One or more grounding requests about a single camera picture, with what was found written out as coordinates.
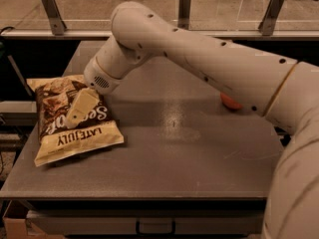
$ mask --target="orange object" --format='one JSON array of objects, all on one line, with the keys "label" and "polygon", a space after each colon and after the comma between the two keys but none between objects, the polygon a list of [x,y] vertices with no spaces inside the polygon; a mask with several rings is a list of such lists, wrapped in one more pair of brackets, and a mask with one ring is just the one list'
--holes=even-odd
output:
[{"label": "orange object", "polygon": [[242,109],[242,105],[238,102],[236,102],[235,100],[233,100],[232,98],[230,98],[228,95],[224,94],[224,93],[220,93],[220,98],[222,103],[229,109],[232,110],[240,110]]}]

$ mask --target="floor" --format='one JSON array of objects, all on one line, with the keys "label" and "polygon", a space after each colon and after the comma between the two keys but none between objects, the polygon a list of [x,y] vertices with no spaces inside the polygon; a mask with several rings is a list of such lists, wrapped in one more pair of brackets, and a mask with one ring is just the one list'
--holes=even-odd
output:
[{"label": "floor", "polygon": [[[113,9],[128,0],[56,0],[68,29],[109,30]],[[178,0],[129,0],[141,2],[172,24],[177,23]],[[256,30],[269,0],[191,0],[190,30]],[[277,30],[319,30],[319,2],[285,0]],[[50,29],[41,0],[0,0],[0,29]],[[13,164],[13,152],[2,152],[4,181]],[[0,239],[6,238],[0,228]]]}]

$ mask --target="desk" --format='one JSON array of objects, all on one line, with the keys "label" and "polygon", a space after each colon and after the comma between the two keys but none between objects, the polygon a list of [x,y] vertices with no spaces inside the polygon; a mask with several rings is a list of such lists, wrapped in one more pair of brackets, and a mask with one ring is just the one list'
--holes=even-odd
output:
[{"label": "desk", "polygon": [[[103,43],[82,42],[65,74],[81,73]],[[173,221],[175,234],[260,232],[282,151],[271,124],[231,113],[165,58],[132,71],[106,100],[125,144],[37,168],[35,128],[0,197],[24,203],[51,234],[136,234],[146,217]]]}]

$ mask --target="gray tabletop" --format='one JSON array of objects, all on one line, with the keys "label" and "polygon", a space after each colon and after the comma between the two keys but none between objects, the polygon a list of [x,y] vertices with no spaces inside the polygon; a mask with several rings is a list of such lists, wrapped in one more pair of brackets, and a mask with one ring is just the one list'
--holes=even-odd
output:
[{"label": "gray tabletop", "polygon": [[[66,74],[81,73],[103,42],[83,42]],[[30,135],[6,199],[265,198],[282,151],[270,123],[231,113],[219,92],[165,58],[134,70],[108,97],[126,143],[35,167]]]}]

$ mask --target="cardboard box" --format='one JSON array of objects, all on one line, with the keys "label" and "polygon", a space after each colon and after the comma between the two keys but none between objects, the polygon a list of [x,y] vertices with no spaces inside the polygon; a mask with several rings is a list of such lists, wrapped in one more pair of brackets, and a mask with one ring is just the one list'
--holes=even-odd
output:
[{"label": "cardboard box", "polygon": [[7,239],[65,239],[63,235],[48,235],[26,219],[28,209],[18,201],[10,201],[3,223]]}]

